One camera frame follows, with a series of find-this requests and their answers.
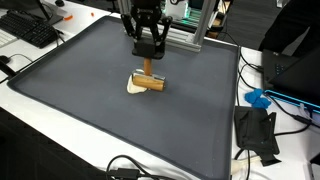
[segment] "white table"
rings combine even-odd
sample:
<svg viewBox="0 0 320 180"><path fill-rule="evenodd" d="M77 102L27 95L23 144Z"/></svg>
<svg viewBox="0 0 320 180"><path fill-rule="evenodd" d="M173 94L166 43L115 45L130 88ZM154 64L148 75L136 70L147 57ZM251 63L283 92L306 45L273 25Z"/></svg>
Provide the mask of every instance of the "white table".
<svg viewBox="0 0 320 180"><path fill-rule="evenodd" d="M47 0L47 2L54 4L54 0ZM100 17L109 15L110 12L65 1L65 6L61 8L59 14L64 16L73 15L73 19L61 21L54 25L57 29L65 33L64 38L67 40ZM112 14L111 16L119 18L118 14ZM18 40L9 46L1 48L0 54L11 56L20 53L36 60L55 47L56 43L52 43L44 49L38 49L22 40ZM261 63L260 52L243 48L243 54L249 62L254 64ZM9 63L9 66L14 70L18 70L28 63L30 62L23 57L15 56ZM243 76L249 84L255 87L261 87L261 75L254 70L245 68ZM0 81L5 77L6 76L0 72ZM243 106L249 106L242 98L244 94L249 91L251 91L251 89L247 88L243 83L240 83L240 104ZM126 154L148 167L149 169L147 170L149 170L150 173L166 175L177 179L197 179L193 175L149 153L12 91L6 83L0 84L0 94L0 106L2 108L98 168L105 169L113 157ZM281 103L281 105L291 113L299 114L297 107L284 103ZM297 130L304 126L282 113L275 105L271 105L268 112L277 112L276 132ZM280 159L282 163L269 167L262 167L260 163L253 164L250 179L309 180L307 164L312 156L320 152L318 139L320 139L320 131L315 128L310 128L310 130L296 135L277 137L280 154L276 157ZM235 133L233 134L232 145L232 154L234 156L239 150L236 146ZM243 153L243 155L240 156L240 159L241 158L246 158L246 153ZM117 167L132 167L130 162L120 159L113 165ZM243 169L235 175L233 179L245 179L245 177L246 169Z"/></svg>

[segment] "blue object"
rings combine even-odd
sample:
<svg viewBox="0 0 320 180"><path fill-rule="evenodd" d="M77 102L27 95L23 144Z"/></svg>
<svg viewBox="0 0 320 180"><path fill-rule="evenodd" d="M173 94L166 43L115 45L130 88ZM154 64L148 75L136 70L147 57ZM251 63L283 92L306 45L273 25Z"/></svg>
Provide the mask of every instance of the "blue object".
<svg viewBox="0 0 320 180"><path fill-rule="evenodd" d="M261 98L262 92L262 89L255 89L253 92L245 94L244 98L254 108L267 109L271 102L267 98Z"/></svg>

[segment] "metal frame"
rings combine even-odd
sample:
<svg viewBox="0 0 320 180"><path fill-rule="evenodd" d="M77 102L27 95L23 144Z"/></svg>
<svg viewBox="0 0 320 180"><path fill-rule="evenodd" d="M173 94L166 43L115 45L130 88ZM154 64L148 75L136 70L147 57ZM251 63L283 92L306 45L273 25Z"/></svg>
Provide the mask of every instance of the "metal frame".
<svg viewBox="0 0 320 180"><path fill-rule="evenodd" d="M193 34L170 28L166 40L167 44L194 52L200 52L216 1L217 0L204 0L196 33ZM118 0L118 3L121 14L130 13L130 0ZM144 29L143 36L151 37L150 30Z"/></svg>

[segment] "gray mat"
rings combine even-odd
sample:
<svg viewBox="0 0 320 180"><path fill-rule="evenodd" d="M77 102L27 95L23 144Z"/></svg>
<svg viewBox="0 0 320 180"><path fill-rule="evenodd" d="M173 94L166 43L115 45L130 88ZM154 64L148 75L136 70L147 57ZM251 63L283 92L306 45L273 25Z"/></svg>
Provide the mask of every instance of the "gray mat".
<svg viewBox="0 0 320 180"><path fill-rule="evenodd" d="M166 90L130 95L130 73L143 66L132 48L119 20L104 17L8 85L201 179L229 178L238 49L167 47L153 61Z"/></svg>

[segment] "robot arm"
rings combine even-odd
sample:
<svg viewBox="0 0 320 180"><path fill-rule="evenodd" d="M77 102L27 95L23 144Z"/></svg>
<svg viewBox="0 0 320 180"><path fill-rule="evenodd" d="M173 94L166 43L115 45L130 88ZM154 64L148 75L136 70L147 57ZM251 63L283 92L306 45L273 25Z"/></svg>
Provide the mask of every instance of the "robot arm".
<svg viewBox="0 0 320 180"><path fill-rule="evenodd" d="M135 43L133 54L136 56L161 59L165 51L165 39L167 37L171 17L162 15L160 3L161 0L131 0L132 8L130 15L122 14L121 19L129 36L132 36ZM133 27L131 19L136 22L136 27ZM160 35L157 23L161 19L164 30ZM152 34L152 42L142 38L143 28L150 28Z"/></svg>

